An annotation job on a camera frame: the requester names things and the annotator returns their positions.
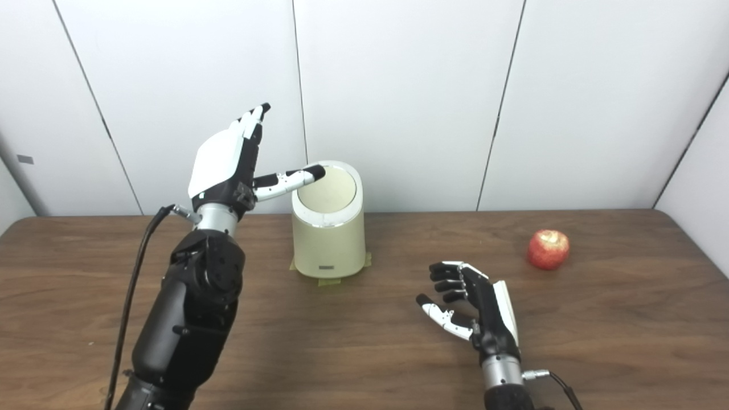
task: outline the wooden table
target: wooden table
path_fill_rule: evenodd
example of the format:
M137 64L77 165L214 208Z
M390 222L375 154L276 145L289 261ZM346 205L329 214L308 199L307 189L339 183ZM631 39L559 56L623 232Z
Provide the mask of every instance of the wooden table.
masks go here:
M31 218L0 239L0 408L100 409L148 217ZM373 264L340 285L289 270L288 215L250 215L238 319L194 409L482 409L471 346L416 305L427 267L465 260L506 279L523 367L549 368L586 410L729 408L729 281L652 210L368 214ZM556 272L524 261L538 228L567 233ZM122 368L186 233L150 243ZM117 397L126 380L120 378ZM570 409L545 379L536 404Z

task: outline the black forearm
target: black forearm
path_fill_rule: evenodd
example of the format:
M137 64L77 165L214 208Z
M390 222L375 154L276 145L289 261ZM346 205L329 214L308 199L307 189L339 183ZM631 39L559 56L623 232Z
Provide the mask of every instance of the black forearm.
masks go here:
M531 397L522 384L503 384L486 390L486 410L534 410Z
M225 233L197 230L180 242L132 352L118 410L187 409L233 325L244 263Z

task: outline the round lid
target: round lid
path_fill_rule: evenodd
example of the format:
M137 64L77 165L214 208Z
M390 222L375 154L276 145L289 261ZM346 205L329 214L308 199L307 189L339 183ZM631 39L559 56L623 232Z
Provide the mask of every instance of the round lid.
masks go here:
M357 185L343 169L324 166L327 174L313 184L298 190L301 203L314 212L331 214L344 209L354 199Z

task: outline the small label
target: small label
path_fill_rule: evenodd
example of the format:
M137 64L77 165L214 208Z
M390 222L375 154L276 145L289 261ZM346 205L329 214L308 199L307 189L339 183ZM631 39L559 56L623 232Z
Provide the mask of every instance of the small label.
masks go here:
M28 156L28 155L20 155L20 154L18 154L17 161L19 163L29 163L29 164L33 165L33 157Z

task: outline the panel seam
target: panel seam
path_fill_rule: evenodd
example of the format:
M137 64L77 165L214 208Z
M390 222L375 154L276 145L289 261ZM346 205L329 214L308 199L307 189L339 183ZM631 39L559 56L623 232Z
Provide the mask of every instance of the panel seam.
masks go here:
M304 134L304 158L306 159L306 163L309 164L309 147L308 143L306 141L306 119L304 116L304 90L303 86L301 85L301 60L299 57L299 30L296 26L296 8L295 8L295 0L291 0L291 13L292 17L294 18L294 44L296 47L296 70L299 75L299 102L301 104L301 126Z
M511 75L511 66L514 62L514 54L516 53L516 44L519 41L519 31L521 31L521 21L524 18L524 9L526 8L526 0L521 4L521 13L519 14L519 24L516 26L516 35L514 36L514 45L511 49L511 57L509 57L509 68L506 71L506 79L504 80L504 89L502 90L501 101L499 102L499 111L496 113L496 123L494 124L494 133L491 135L491 145L488 147L488 156L486 157L486 166L483 169L483 179L481 179L481 189L478 191L478 201L476 202L476 211L481 206L481 197L483 196L483 186L486 184L486 173L488 172L488 163L491 162L491 153L494 151L494 142L496 141L496 132L499 130L499 121L501 120L501 111L504 106L504 97L506 96L506 88L509 85L509 76Z
M84 81L86 82L86 87L89 90L89 93L91 94L91 99L93 100L94 106L96 107L96 111L98 113L99 118L101 119L101 124L104 125L104 130L106 131L106 135L109 137L109 141L112 143L112 148L114 148L114 154L117 156L117 160L119 161L119 165L122 167L122 172L124 173L124 178L127 180L127 184L129 184L129 189L132 191L132 196L134 197L134 201L136 202L137 208L139 209L139 213L144 215L144 211L142 211L141 204L139 203L139 198L137 198L136 191L134 190L134 186L132 186L132 182L129 179L129 174L127 173L127 169L124 167L124 163L122 162L122 157L119 155L119 150L117 149L117 145L114 143L114 139L112 138L112 133L109 131L109 127L106 124L106 119L104 118L104 114L101 112L101 107L98 105L98 100L96 99L96 94L94 94L93 89L91 88L91 83L89 82L88 76L86 75L86 70L84 69L83 64L81 64L81 58L79 57L79 53L76 51L76 46L74 45L73 40L71 40L71 34L69 33L69 29L66 27L66 21L63 19L63 16L61 15L61 10L58 9L58 4L56 3L56 0L52 0L53 7L55 8L55 13L58 15L58 19L61 21L61 25L63 26L63 32L66 33L66 38L69 41L69 44L71 45L71 49L74 52L74 57L76 57L76 62L79 64L79 68L81 69L81 74L84 77Z
M691 135L691 138L688 140L688 143L686 144L686 147L684 148L683 152L681 152L681 156L679 156L678 161L676 161L676 165L674 165L674 168L671 170L671 173L668 175L668 179L666 180L666 183L663 184L663 187L660 189L660 192L658 193L658 197L655 199L655 202L653 202L653 209L658 205L658 202L660 201L660 197L663 196L663 193L666 192L666 188L668 187L668 184L671 183L671 179L673 179L674 175L676 174L676 170L681 165L681 162L683 161L684 157L686 156L686 152L688 152L688 149L691 147L691 144L693 143L693 140L698 135L698 132L701 130L701 127L703 126L704 121L706 121L706 117L709 116L710 111L714 107L714 103L717 102L717 99L719 98L719 94L722 93L722 90L724 89L724 86L727 83L727 80L729 80L729 71L724 76L724 80L722 81L722 84L719 86L719 89L714 94L714 98L712 99L712 102L709 104L709 107L706 108L706 111L703 114L703 117L701 117L701 120L698 122L698 126L693 132L693 135Z

